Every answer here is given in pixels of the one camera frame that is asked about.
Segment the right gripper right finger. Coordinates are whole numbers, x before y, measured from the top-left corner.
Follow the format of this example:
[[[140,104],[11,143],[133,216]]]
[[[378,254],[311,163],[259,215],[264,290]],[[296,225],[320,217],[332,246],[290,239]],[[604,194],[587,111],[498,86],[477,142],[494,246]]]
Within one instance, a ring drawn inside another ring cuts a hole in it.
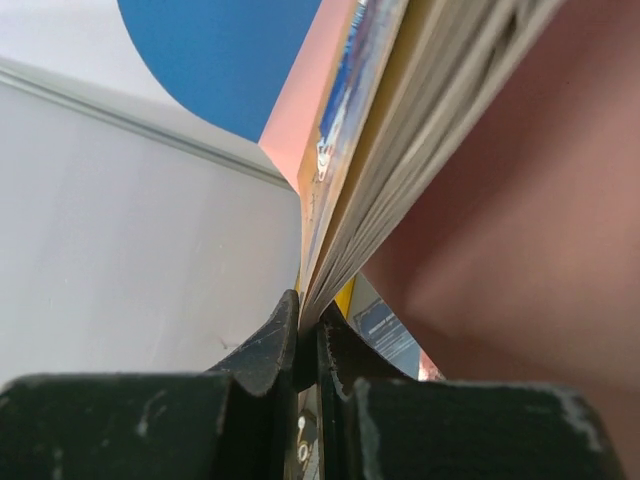
[[[597,414],[540,383],[420,382],[336,307],[316,330],[325,479],[620,479]]]

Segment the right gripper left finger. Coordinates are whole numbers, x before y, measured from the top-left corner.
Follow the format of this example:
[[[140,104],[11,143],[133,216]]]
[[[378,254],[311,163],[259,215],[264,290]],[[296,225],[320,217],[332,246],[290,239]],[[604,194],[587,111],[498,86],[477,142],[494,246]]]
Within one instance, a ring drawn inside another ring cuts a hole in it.
[[[289,479],[298,296],[204,372],[29,375],[1,392],[5,479]]]

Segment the dark blue hardcover book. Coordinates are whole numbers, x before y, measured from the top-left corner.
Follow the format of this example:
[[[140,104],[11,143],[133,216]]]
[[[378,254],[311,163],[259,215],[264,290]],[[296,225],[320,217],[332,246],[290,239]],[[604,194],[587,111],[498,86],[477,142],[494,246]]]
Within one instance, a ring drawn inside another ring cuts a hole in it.
[[[383,358],[406,375],[418,378],[421,349],[386,303],[375,300],[353,317],[353,323]]]

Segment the orange Othello book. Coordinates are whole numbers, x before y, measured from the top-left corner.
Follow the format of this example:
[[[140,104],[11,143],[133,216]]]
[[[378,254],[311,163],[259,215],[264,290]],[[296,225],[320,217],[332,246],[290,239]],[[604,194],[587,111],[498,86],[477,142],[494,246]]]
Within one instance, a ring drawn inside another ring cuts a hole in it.
[[[492,102],[556,1],[353,1],[299,170],[300,322],[315,323]]]

